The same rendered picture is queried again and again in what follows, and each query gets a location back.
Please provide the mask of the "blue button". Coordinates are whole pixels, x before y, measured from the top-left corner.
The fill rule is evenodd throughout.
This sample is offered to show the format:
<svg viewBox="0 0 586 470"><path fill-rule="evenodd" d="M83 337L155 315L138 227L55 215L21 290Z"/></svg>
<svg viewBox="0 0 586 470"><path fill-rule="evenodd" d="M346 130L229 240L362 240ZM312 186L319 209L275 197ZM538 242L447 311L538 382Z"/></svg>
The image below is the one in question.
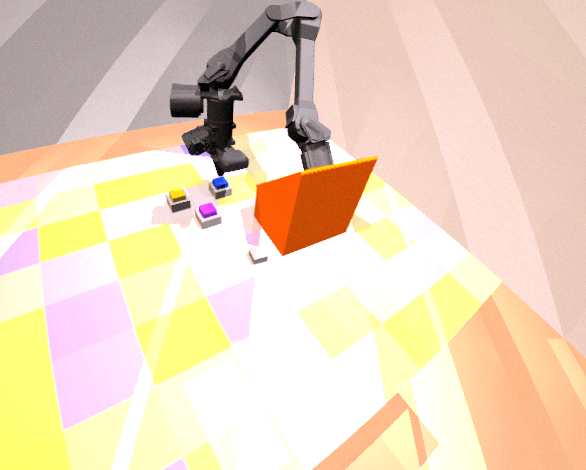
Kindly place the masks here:
<svg viewBox="0 0 586 470"><path fill-rule="evenodd" d="M232 195L233 188L224 177L218 177L209 182L209 191L215 200Z"/></svg>

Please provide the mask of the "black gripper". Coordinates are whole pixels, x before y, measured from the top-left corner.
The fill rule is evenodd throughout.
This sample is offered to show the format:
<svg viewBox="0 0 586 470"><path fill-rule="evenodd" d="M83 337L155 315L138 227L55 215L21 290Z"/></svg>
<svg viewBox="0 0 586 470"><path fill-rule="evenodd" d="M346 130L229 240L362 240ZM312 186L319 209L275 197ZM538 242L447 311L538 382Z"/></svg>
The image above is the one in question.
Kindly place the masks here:
<svg viewBox="0 0 586 470"><path fill-rule="evenodd" d="M223 176L225 172L248 168L249 158L231 146L235 145L233 129L237 126L233 119L228 122L212 122L207 117L204 120L207 122L207 129L209 127L215 137L216 149L210 151L209 146L207 152L213 160L218 177Z"/></svg>

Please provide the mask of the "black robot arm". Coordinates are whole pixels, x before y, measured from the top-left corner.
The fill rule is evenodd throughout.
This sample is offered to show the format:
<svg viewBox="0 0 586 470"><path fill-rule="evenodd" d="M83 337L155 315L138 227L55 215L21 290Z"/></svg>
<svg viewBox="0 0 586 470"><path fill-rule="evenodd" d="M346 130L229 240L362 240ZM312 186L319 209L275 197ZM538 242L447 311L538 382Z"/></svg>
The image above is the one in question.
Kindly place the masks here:
<svg viewBox="0 0 586 470"><path fill-rule="evenodd" d="M285 20L293 19L292 22ZM272 32L292 37L296 45L294 104L285 112L288 137L301 149L303 170L334 165L329 142L331 130L319 122L313 102L314 44L320 30L322 11L311 2L270 5L227 49L220 50L207 63L197 85L172 84L171 117L199 118L207 99L207 117L212 122L233 119L234 100L242 92L233 83L242 64ZM204 126L181 135L192 156L216 149L214 133Z"/></svg>

